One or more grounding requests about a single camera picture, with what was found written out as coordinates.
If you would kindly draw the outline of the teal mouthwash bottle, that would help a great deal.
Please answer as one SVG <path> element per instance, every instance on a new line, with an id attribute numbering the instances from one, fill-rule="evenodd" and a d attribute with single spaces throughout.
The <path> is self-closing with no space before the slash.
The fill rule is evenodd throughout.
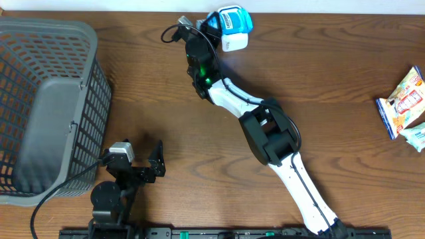
<path id="1" fill-rule="evenodd" d="M 254 28 L 250 13 L 239 5 L 221 7 L 217 10 L 220 29 L 224 35 L 248 34 Z"/>

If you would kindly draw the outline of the light teal wipes packet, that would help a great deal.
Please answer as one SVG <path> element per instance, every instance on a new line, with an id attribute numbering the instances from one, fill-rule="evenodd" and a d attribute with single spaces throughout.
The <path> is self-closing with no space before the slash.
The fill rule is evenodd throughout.
<path id="1" fill-rule="evenodd" d="M 424 127 L 425 123 L 421 123 L 415 127 L 404 129 L 400 132 L 405 137 L 406 142 L 413 146 L 417 152 L 424 149 Z"/>

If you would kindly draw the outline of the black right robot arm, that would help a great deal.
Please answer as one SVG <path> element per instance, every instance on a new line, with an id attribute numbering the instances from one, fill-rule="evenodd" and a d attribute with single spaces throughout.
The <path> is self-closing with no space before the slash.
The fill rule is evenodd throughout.
<path id="1" fill-rule="evenodd" d="M 188 75 L 202 99 L 238 118 L 250 150 L 257 160 L 281 179 L 301 212 L 307 229 L 317 236 L 346 238 L 347 229 L 328 207 L 301 160 L 301 135 L 274 98 L 256 98 L 234 85 L 220 67 L 218 54 L 207 34 L 181 25 Z"/>

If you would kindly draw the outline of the yellow red snack bag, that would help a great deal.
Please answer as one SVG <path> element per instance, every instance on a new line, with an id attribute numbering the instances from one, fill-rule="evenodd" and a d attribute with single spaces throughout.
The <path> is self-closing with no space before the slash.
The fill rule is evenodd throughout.
<path id="1" fill-rule="evenodd" d="M 424 112 L 424 78 L 413 66 L 388 98 L 375 100 L 391 140 Z"/>

